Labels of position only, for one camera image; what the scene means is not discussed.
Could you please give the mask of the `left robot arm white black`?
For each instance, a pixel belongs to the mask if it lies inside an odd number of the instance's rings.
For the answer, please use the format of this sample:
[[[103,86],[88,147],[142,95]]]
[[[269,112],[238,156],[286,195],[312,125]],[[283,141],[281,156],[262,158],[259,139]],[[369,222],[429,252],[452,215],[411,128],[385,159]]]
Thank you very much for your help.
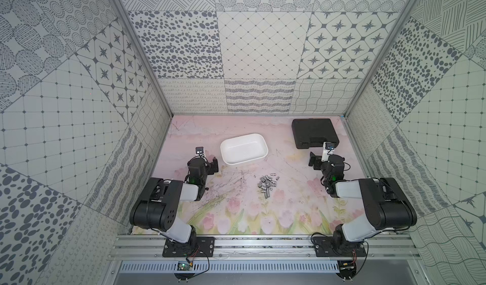
[[[192,158],[187,166],[183,181],[150,178],[130,211],[129,222],[156,231],[182,247],[194,248],[196,231],[177,217],[178,206],[181,201],[200,201],[208,190],[208,176],[218,173],[219,166],[217,158],[209,161],[205,156]]]

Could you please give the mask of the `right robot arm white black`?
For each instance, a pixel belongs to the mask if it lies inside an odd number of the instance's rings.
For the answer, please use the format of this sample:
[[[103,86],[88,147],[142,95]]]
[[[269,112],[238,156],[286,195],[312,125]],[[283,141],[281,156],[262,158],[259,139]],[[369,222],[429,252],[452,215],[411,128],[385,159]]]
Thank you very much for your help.
[[[417,213],[394,178],[345,180],[345,158],[310,153],[308,165],[322,173],[321,185],[335,199],[357,199],[364,214],[335,228],[332,244],[358,244],[385,231],[405,231],[417,222]]]

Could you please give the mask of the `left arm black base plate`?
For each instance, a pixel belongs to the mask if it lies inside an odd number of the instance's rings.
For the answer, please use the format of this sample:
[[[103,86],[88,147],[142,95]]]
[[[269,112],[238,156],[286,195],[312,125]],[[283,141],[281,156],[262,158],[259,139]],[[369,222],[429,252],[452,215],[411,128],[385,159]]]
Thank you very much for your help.
[[[197,236],[187,243],[179,243],[169,239],[165,242],[162,256],[164,258],[212,257],[214,248],[215,237]]]

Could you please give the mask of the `white plastic storage box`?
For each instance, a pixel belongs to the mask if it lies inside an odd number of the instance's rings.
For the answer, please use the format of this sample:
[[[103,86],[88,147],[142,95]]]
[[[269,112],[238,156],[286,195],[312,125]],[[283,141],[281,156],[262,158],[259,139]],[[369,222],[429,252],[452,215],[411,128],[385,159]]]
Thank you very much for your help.
[[[226,165],[243,166],[265,159],[269,149],[261,134],[252,133],[224,140],[220,152]]]

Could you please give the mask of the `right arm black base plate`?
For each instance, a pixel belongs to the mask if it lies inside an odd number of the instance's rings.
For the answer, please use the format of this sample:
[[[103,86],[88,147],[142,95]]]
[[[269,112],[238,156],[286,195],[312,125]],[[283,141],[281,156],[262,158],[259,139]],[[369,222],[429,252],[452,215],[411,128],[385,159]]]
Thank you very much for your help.
[[[312,236],[311,243],[315,249],[317,257],[365,257],[367,249],[363,243],[350,243],[343,241],[342,243],[334,243],[331,237],[327,236]]]

